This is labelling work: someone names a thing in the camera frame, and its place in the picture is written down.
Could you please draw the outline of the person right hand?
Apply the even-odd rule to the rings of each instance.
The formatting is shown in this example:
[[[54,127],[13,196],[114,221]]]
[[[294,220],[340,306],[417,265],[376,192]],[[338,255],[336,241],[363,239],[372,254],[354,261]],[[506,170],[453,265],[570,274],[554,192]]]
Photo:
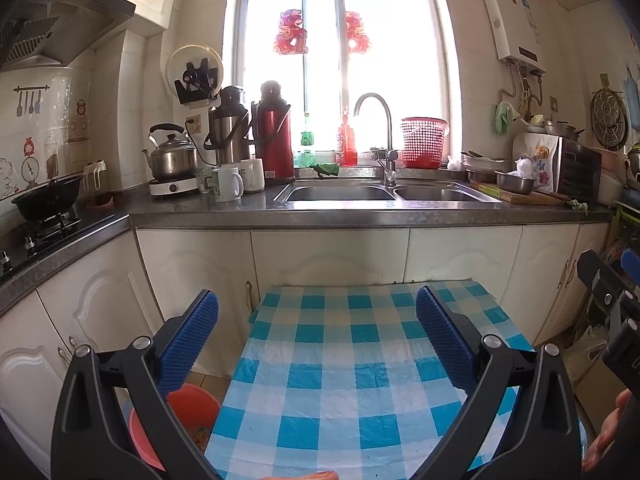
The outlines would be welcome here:
[[[586,456],[582,460],[582,471],[588,472],[600,462],[606,450],[615,441],[620,418],[626,408],[628,400],[631,398],[629,389],[622,391],[615,400],[615,410],[608,414],[604,420],[598,436],[590,444]]]

